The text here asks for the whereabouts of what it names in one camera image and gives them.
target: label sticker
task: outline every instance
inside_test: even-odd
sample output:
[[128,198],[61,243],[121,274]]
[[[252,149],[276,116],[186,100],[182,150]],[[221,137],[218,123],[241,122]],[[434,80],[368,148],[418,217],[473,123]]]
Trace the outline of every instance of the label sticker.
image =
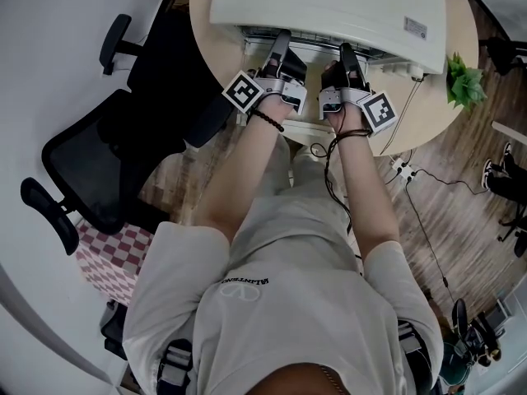
[[427,26],[407,16],[404,17],[404,30],[412,35],[418,36],[422,40],[427,40]]
[[247,113],[264,90],[241,70],[223,90],[225,96],[239,111]]

